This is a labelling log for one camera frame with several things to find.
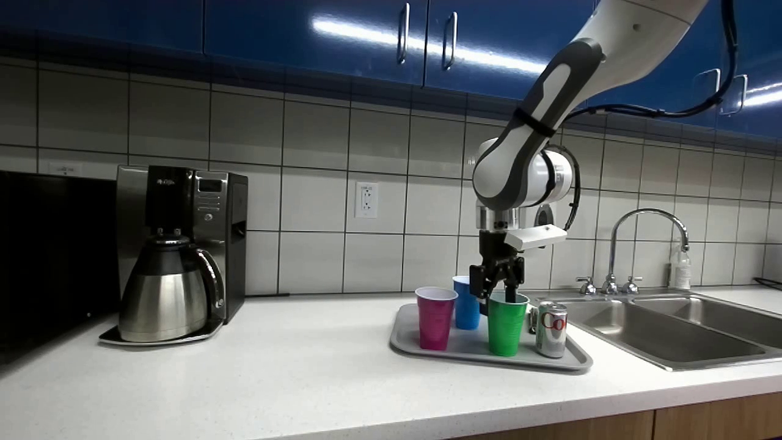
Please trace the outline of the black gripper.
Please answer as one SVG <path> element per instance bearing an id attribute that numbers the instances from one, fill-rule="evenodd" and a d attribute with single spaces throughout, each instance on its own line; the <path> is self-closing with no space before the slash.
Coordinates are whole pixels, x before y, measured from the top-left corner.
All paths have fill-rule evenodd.
<path id="1" fill-rule="evenodd" d="M 479 264 L 469 267 L 469 290 L 486 302 L 492 289 L 500 289 L 505 302 L 519 302 L 523 257 L 503 242 L 503 232 L 479 234 Z"/>

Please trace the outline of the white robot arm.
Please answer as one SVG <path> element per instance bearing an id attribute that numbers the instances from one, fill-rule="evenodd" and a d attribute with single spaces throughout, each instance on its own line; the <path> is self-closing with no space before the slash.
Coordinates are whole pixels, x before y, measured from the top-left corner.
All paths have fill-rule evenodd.
<path id="1" fill-rule="evenodd" d="M 479 228 L 480 262 L 469 268 L 469 289 L 486 302 L 503 284 L 514 298 L 523 252 L 565 240 L 562 228 L 514 229 L 514 208 L 552 202 L 565 192 L 562 171 L 543 153 L 558 124 L 584 99 L 634 83 L 656 69 L 689 32 L 706 0 L 599 0 L 584 26 L 562 47 L 503 131 L 479 149 L 472 187 L 489 223 Z"/>

